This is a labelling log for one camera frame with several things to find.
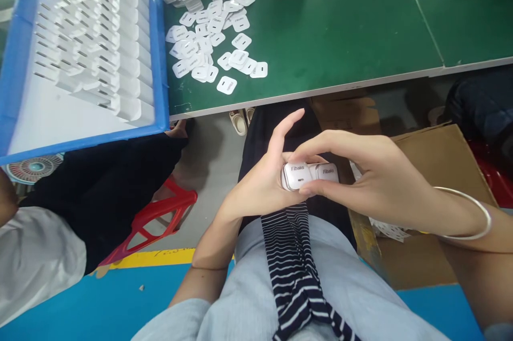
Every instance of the white charger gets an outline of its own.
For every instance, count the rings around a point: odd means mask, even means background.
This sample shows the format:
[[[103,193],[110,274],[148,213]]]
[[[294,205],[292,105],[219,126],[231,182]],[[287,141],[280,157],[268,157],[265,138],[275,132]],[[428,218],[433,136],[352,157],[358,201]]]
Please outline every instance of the white charger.
[[[339,182],[337,166],[333,163],[285,164],[282,168],[282,188],[297,191],[305,183],[322,179]]]

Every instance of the green table surface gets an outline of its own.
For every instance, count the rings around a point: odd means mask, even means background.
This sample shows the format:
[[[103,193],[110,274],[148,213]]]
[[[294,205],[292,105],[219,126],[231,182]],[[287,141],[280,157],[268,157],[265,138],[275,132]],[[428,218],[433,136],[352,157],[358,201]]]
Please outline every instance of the green table surface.
[[[204,6],[210,1],[203,0]],[[166,32],[184,12],[165,5]],[[190,74],[177,79],[171,70],[177,60],[167,54],[170,115],[209,114],[230,105],[270,103],[286,95],[308,96],[311,90],[442,66],[415,0],[256,0],[247,7],[247,17],[251,26],[243,32],[253,42],[246,51],[268,63],[268,76],[252,79],[220,68],[214,83],[200,83]],[[235,49],[234,29],[223,33],[226,40],[212,54],[217,67],[217,59]],[[172,46],[166,43],[167,53]],[[216,90],[223,75],[237,80],[231,95]]]
[[[446,67],[513,56],[513,0],[418,0]]]

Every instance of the bracelet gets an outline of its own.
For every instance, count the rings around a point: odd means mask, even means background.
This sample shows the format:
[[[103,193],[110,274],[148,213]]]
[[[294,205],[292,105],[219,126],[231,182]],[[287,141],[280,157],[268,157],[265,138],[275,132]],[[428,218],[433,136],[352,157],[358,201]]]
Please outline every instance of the bracelet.
[[[461,191],[458,191],[458,190],[447,189],[447,188],[443,188],[443,187],[439,187],[439,186],[434,186],[434,188],[438,189],[438,190],[447,191],[447,192],[450,192],[452,194],[456,194],[456,195],[458,195],[460,197],[468,199],[471,202],[474,202],[481,209],[481,211],[486,216],[486,228],[485,228],[485,230],[483,230],[479,234],[476,234],[476,235],[473,235],[473,236],[470,236],[470,237],[452,237],[452,236],[440,236],[440,237],[448,238],[448,239],[456,239],[458,241],[472,241],[474,239],[482,238],[482,237],[484,237],[485,235],[487,235],[490,232],[490,230],[492,228],[492,217],[490,216],[490,213],[483,206],[483,204],[481,202],[479,202],[477,199],[472,198],[471,196],[469,196],[469,195],[467,195],[465,193],[462,193]]]

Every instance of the cardboard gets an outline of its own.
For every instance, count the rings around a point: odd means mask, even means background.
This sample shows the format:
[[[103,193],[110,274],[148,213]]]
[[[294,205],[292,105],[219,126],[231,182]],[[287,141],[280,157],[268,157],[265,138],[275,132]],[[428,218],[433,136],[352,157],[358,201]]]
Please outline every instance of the cardboard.
[[[380,134],[379,115],[370,98],[337,94],[312,98],[321,128]],[[392,138],[432,186],[461,190],[497,206],[492,192],[457,125],[436,126]],[[347,159],[338,160],[341,182],[353,183]],[[457,283],[438,239],[418,233],[404,243],[376,237],[369,219],[349,211],[359,255],[395,290]]]

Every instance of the black and white striped fabric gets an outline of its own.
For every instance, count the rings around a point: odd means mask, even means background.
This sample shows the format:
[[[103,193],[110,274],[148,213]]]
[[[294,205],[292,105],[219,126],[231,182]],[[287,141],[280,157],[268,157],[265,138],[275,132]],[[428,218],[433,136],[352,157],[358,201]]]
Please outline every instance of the black and white striped fabric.
[[[275,341],[285,341],[312,319],[330,324],[340,340],[359,340],[324,299],[310,246],[306,202],[262,218],[267,264],[278,309]]]

